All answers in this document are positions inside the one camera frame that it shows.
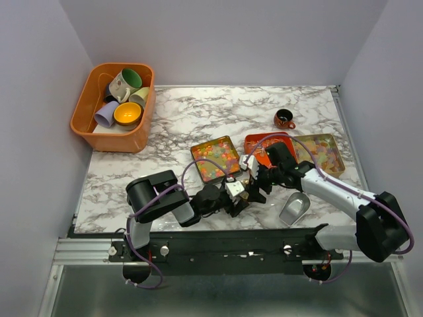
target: purple cup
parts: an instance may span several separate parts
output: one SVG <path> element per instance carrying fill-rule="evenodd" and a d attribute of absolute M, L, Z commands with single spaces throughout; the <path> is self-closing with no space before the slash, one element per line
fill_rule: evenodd
<path fill-rule="evenodd" d="M 111 127 L 114 123 L 113 113 L 118 106 L 119 102 L 117 101 L 111 101 L 108 104 L 105 104 L 95 113 L 94 120 L 102 127 Z"/>

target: gray wall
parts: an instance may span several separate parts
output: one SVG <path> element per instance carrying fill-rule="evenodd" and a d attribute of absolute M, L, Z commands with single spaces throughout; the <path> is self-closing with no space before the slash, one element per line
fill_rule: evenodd
<path fill-rule="evenodd" d="M 0 315 L 36 316 L 90 150 L 69 121 L 92 64 L 57 0 L 0 4 Z"/>
<path fill-rule="evenodd" d="M 94 64 L 150 64 L 162 85 L 333 85 L 386 0 L 60 0 Z"/>
<path fill-rule="evenodd" d="M 352 138 L 373 191 L 399 199 L 416 236 L 406 256 L 423 311 L 423 1 L 388 2 L 342 83 Z"/>

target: orange bin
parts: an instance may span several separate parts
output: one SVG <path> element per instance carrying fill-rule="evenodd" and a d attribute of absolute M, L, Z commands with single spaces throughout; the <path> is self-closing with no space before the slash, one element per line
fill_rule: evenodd
<path fill-rule="evenodd" d="M 97 123 L 94 114 L 103 107 L 106 85 L 123 69 L 136 71 L 143 81 L 142 87 L 150 87 L 145 101 L 143 117 L 139 125 L 125 134 L 93 133 Z M 71 120 L 71 128 L 83 137 L 94 150 L 108 152 L 140 152 L 147 144 L 153 119 L 156 94 L 154 91 L 154 72 L 144 64 L 105 63 L 95 67 L 88 76 L 81 96 L 79 97 Z"/>

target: marble surface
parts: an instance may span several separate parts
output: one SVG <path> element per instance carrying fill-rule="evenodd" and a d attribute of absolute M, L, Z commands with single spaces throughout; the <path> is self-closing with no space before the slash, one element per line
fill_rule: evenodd
<path fill-rule="evenodd" d="M 94 152 L 75 225 L 76 233 L 114 232 L 123 227 L 131 211 L 125 187 L 132 180 L 172 169 L 180 178 L 192 160 L 190 147 L 224 135 L 243 154 L 246 135 L 280 131 L 273 116 L 290 109 L 297 129 L 291 135 L 331 133 L 346 165 L 340 179 L 361 187 L 354 159 L 328 87 L 192 87 L 158 88 L 155 115 L 148 144 L 138 154 Z M 202 181 L 193 166 L 186 174 L 186 188 L 195 194 Z M 153 231 L 278 229 L 278 218 L 293 190 L 274 188 L 266 204 L 253 203 L 238 217 L 224 211 L 182 229 L 171 213 L 153 222 Z M 339 210 L 311 196 L 311 207 L 295 227 L 321 223 L 347 225 L 352 220 Z"/>

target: gray scoop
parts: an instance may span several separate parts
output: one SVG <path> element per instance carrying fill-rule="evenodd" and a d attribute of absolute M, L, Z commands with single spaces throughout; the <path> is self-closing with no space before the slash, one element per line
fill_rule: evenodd
<path fill-rule="evenodd" d="M 292 226 L 300 219 L 310 207 L 310 199 L 303 193 L 294 193 L 286 201 L 279 215 L 287 226 Z"/>

